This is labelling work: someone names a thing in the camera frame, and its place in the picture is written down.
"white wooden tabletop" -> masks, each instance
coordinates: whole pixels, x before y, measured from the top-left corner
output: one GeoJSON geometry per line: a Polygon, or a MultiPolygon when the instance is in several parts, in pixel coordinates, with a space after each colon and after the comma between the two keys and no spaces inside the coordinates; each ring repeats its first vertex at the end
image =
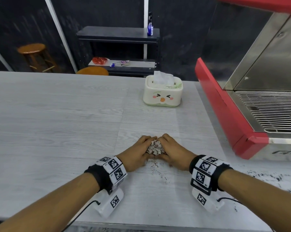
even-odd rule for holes
{"type": "MultiPolygon", "coordinates": [[[[142,101],[144,78],[0,72],[0,219],[8,218],[115,155],[141,135],[168,133],[196,154],[228,160],[291,192],[291,163],[245,161],[228,146],[198,82],[183,82],[178,107],[142,101]]],[[[89,207],[76,225],[164,231],[270,231],[232,201],[209,214],[191,194],[190,174],[149,161],[122,184],[108,219],[89,207]]]]}

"red panel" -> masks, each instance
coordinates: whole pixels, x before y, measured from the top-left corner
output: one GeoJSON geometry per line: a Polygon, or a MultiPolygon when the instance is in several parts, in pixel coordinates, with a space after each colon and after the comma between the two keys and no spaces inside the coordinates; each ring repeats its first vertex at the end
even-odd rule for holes
{"type": "Polygon", "coordinates": [[[291,0],[219,0],[219,1],[255,7],[263,10],[291,14],[291,0]]]}
{"type": "Polygon", "coordinates": [[[269,143],[266,133],[254,132],[236,104],[198,58],[195,67],[196,76],[207,95],[212,108],[236,155],[250,159],[269,143]]]}

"red machine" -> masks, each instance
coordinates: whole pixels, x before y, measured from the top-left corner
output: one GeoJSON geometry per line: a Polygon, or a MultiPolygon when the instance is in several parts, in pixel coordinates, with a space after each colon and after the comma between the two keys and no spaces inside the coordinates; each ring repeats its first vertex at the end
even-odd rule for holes
{"type": "Polygon", "coordinates": [[[195,73],[236,155],[291,161],[291,0],[219,0],[195,73]]]}

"forearm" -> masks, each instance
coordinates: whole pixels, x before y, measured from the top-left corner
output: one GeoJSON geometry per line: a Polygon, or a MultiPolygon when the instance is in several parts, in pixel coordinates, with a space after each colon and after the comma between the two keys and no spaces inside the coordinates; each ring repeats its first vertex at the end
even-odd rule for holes
{"type": "Polygon", "coordinates": [[[290,193],[231,169],[221,174],[218,185],[276,232],[291,232],[290,193]]]}
{"type": "Polygon", "coordinates": [[[93,175],[82,174],[7,219],[0,232],[59,232],[98,191],[93,175]]]}

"crumpled paper ball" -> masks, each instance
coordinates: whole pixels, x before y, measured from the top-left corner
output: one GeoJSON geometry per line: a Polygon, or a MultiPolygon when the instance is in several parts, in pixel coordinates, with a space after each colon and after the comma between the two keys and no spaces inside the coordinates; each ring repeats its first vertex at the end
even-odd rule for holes
{"type": "Polygon", "coordinates": [[[158,140],[154,140],[151,142],[151,145],[146,150],[146,153],[158,156],[160,154],[165,154],[165,150],[158,140]]]}

